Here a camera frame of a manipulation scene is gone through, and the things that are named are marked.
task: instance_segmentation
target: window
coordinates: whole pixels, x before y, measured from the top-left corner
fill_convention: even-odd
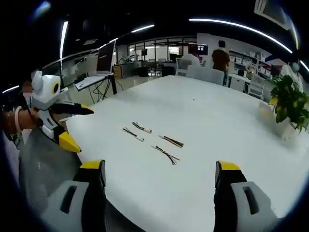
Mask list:
[[[156,61],[168,60],[168,40],[156,40],[155,41],[155,54]]]
[[[144,49],[144,43],[138,43],[136,44],[136,54],[138,56],[138,60],[144,60],[144,57],[141,55],[141,51]]]
[[[114,53],[112,54],[112,65],[117,65],[117,48],[115,48]]]
[[[170,54],[182,55],[183,54],[183,39],[169,39],[169,55]]]
[[[145,42],[145,49],[147,49],[147,55],[146,55],[146,59],[147,61],[152,61],[155,59],[155,41],[148,41]]]

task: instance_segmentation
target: table leg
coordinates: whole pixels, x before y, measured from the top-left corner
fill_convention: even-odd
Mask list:
[[[115,95],[115,94],[117,94],[115,76],[111,76],[111,83],[112,83],[112,93]]]

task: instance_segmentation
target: yellow plastic part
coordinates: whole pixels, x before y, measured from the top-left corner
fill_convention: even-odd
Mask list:
[[[222,160],[218,161],[221,164],[221,170],[240,170],[240,167],[237,166],[236,164],[225,162]]]
[[[82,108],[85,108],[85,109],[88,109],[88,110],[91,110],[92,112],[94,112],[92,109],[90,109],[88,106],[84,105],[84,104],[81,104]]]
[[[59,135],[59,145],[61,148],[72,151],[72,152],[81,152],[81,148],[73,140],[73,138],[67,132],[63,132]]]
[[[88,161],[83,163],[79,168],[98,169],[102,160]]]
[[[269,101],[269,105],[275,105],[278,103],[278,98],[272,98],[270,101]]]

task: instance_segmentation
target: flower pot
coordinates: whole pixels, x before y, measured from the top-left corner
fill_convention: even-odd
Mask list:
[[[277,123],[276,129],[278,136],[280,136],[283,141],[295,139],[299,134],[299,130],[295,129],[295,125],[290,122],[289,118],[285,119],[283,122]]]

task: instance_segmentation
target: robot eye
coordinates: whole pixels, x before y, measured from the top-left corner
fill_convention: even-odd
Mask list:
[[[58,88],[59,88],[59,84],[56,83],[56,84],[54,85],[53,93],[56,93],[57,90],[58,90]]]

